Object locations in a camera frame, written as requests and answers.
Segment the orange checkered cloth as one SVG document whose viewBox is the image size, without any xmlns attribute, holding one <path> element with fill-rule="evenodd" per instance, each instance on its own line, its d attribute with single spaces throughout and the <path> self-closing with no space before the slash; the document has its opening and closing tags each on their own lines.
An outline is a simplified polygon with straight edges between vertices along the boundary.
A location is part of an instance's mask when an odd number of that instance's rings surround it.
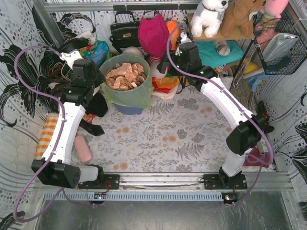
<svg viewBox="0 0 307 230">
<path fill-rule="evenodd" d="M 55 126 L 58 121 L 58 117 L 59 114 L 57 113 L 49 113 L 47 115 L 47 120 L 42 129 L 41 137 L 38 146 L 36 148 L 36 154 L 35 154 L 36 159 L 40 159 L 43 156 L 44 152 L 46 151 L 47 147 L 49 146 Z"/>
</svg>

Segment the black leather handbag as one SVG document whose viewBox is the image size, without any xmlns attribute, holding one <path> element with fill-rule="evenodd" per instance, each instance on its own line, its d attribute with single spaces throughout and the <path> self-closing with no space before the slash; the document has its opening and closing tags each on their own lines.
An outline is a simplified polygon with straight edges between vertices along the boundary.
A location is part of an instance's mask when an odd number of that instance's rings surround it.
<svg viewBox="0 0 307 230">
<path fill-rule="evenodd" d="M 120 14 L 129 14 L 132 17 L 131 22 L 118 23 L 117 16 Z M 114 49 L 120 54 L 122 48 L 141 47 L 138 37 L 140 22 L 135 19 L 131 11 L 117 11 L 115 14 L 115 21 L 110 26 L 111 36 L 109 38 Z"/>
</svg>

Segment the white plush lamb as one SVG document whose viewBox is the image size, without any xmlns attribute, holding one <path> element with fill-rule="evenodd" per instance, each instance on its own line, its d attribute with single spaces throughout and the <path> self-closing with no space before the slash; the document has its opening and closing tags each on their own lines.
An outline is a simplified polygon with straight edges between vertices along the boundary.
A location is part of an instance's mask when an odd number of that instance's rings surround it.
<svg viewBox="0 0 307 230">
<path fill-rule="evenodd" d="M 134 46 L 127 47 L 125 50 L 122 51 L 122 54 L 136 55 L 144 59 L 142 51 L 138 47 Z"/>
</svg>

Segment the blue trash bin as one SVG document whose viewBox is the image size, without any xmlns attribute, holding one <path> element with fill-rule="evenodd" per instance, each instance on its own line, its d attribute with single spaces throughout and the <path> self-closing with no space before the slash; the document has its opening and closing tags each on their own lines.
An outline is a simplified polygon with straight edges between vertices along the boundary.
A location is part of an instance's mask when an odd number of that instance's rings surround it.
<svg viewBox="0 0 307 230">
<path fill-rule="evenodd" d="M 120 113 L 124 115 L 140 115 L 143 112 L 142 108 L 122 106 L 118 104 L 114 104 L 114 106 Z"/>
</svg>

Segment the white sneaker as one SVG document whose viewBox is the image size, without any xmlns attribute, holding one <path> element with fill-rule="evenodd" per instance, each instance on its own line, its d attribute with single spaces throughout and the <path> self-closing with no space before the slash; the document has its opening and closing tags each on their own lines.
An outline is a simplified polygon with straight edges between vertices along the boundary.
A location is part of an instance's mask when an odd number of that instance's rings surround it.
<svg viewBox="0 0 307 230">
<path fill-rule="evenodd" d="M 231 67 L 225 68 L 219 74 L 219 77 L 225 86 L 231 84 L 234 79 L 232 68 Z"/>
</svg>

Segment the green trash bag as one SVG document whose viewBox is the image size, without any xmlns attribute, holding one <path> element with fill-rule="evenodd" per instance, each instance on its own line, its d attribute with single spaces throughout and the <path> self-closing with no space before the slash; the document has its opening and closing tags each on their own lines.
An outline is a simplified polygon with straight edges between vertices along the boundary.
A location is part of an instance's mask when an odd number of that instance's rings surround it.
<svg viewBox="0 0 307 230">
<path fill-rule="evenodd" d="M 150 109 L 151 95 L 154 88 L 152 86 L 152 76 L 149 64 L 143 58 L 137 55 L 129 54 L 117 55 L 105 61 L 99 70 L 103 75 L 105 75 L 109 69 L 114 69 L 116 64 L 123 63 L 139 63 L 144 68 L 146 80 L 137 88 L 128 91 L 113 90 L 107 86 L 106 82 L 104 82 L 101 84 L 101 88 L 105 98 L 109 103 L 114 103 L 121 106 Z"/>
</svg>

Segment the silver foil pouch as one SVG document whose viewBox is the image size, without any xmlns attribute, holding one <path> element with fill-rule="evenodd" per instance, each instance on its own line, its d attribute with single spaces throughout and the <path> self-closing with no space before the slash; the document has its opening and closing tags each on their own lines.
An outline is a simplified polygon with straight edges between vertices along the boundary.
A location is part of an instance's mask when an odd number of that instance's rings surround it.
<svg viewBox="0 0 307 230">
<path fill-rule="evenodd" d="M 264 61 L 270 62 L 284 57 L 299 40 L 299 36 L 289 33 L 278 33 L 268 43 L 262 56 Z"/>
</svg>

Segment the rainbow striped bag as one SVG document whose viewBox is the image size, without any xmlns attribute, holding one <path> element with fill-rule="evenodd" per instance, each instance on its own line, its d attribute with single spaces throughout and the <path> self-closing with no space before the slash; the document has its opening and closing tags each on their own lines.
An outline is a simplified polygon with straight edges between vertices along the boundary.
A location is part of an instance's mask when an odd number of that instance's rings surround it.
<svg viewBox="0 0 307 230">
<path fill-rule="evenodd" d="M 154 92 L 169 93 L 173 88 L 179 85 L 179 78 L 177 76 L 156 78 L 153 77 L 152 85 Z"/>
</svg>

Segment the crumpled brown paper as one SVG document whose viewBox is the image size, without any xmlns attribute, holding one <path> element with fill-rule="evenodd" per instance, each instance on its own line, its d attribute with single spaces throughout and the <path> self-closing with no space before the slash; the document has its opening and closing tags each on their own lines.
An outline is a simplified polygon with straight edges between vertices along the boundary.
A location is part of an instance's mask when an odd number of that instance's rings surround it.
<svg viewBox="0 0 307 230">
<path fill-rule="evenodd" d="M 146 80 L 144 67 L 139 63 L 116 64 L 115 69 L 109 69 L 106 74 L 106 85 L 117 91 L 133 90 Z"/>
</svg>

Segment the white plush dog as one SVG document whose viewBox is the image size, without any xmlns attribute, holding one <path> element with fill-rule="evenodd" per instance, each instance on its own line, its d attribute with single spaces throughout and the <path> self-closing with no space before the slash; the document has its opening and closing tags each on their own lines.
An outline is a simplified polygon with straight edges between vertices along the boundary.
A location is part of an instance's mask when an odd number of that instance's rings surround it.
<svg viewBox="0 0 307 230">
<path fill-rule="evenodd" d="M 192 36 L 201 37 L 202 34 L 207 38 L 215 36 L 228 4 L 228 0 L 201 0 L 191 20 Z"/>
</svg>

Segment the wooden metal shelf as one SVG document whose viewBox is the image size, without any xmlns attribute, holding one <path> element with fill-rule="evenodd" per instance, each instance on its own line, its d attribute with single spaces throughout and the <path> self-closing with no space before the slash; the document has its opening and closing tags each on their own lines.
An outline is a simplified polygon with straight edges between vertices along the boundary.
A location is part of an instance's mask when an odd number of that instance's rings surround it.
<svg viewBox="0 0 307 230">
<path fill-rule="evenodd" d="M 240 32 L 240 29 L 238 27 L 235 27 L 234 30 L 233 30 L 233 33 L 230 37 L 223 37 L 222 36 L 222 33 L 221 33 L 221 29 L 218 31 L 218 33 L 211 37 L 211 38 L 207 38 L 205 35 L 202 34 L 201 37 L 193 37 L 192 36 L 192 33 L 191 33 L 191 20 L 192 20 L 192 16 L 193 14 L 192 13 L 189 13 L 187 15 L 187 22 L 188 22 L 188 35 L 190 37 L 190 39 L 192 41 L 213 41 L 213 43 L 215 42 L 223 42 L 223 41 L 226 41 L 227 40 L 230 40 L 230 41 L 234 41 L 237 43 L 237 45 L 245 52 L 247 51 L 247 48 L 243 48 L 243 42 L 245 41 L 251 41 L 254 36 L 243 36 Z M 235 62 L 231 62 L 231 63 L 228 63 L 228 64 L 224 64 L 224 65 L 221 65 L 221 66 L 218 66 L 216 68 L 214 68 L 214 70 L 217 72 L 217 73 L 220 73 L 223 69 L 227 68 L 227 67 L 232 67 L 232 66 L 237 66 L 239 65 L 240 61 L 235 61 Z"/>
</svg>

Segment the striped colourful sock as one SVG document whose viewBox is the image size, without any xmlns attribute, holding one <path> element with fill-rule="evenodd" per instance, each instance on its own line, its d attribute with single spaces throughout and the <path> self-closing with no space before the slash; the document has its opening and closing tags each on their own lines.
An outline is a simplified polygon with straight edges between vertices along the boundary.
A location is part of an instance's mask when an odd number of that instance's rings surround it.
<svg viewBox="0 0 307 230">
<path fill-rule="evenodd" d="M 263 160 L 265 164 L 257 161 L 257 159 Z M 268 168 L 269 164 L 269 154 L 267 152 L 260 153 L 259 149 L 255 147 L 248 155 L 247 159 L 243 163 L 243 166 L 251 167 L 251 166 L 263 166 L 264 168 Z"/>
</svg>

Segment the teal folded clothes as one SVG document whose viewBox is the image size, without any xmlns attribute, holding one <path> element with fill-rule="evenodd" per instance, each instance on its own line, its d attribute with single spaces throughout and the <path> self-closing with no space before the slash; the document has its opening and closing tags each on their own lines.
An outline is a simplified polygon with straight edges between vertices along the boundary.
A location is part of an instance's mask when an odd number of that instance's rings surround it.
<svg viewBox="0 0 307 230">
<path fill-rule="evenodd" d="M 202 65 L 210 66 L 214 69 L 224 64 L 240 61 L 244 51 L 234 41 L 227 40 L 227 43 L 230 47 L 230 54 L 222 56 L 218 54 L 213 41 L 195 41 Z"/>
</svg>

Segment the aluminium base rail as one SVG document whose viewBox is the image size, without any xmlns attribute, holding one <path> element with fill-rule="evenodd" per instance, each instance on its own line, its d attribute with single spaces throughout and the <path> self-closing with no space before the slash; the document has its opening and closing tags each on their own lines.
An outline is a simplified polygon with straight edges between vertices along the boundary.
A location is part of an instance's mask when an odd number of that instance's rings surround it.
<svg viewBox="0 0 307 230">
<path fill-rule="evenodd" d="M 246 172 L 246 190 L 205 188 L 203 174 L 187 173 L 120 173 L 111 182 L 115 189 L 65 189 L 59 195 L 56 188 L 43 188 L 43 198 L 73 201 L 222 201 L 225 195 L 243 196 L 252 192 L 292 192 L 293 186 L 286 172 Z"/>
</svg>

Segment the magenta cloth bag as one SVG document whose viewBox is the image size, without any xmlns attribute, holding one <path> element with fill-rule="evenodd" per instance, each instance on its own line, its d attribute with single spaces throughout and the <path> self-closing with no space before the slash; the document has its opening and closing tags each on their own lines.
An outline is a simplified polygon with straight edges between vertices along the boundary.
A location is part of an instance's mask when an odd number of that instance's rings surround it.
<svg viewBox="0 0 307 230">
<path fill-rule="evenodd" d="M 154 57 L 162 58 L 165 54 L 169 30 L 162 15 L 158 13 L 152 19 L 141 18 L 138 39 L 143 50 Z"/>
</svg>

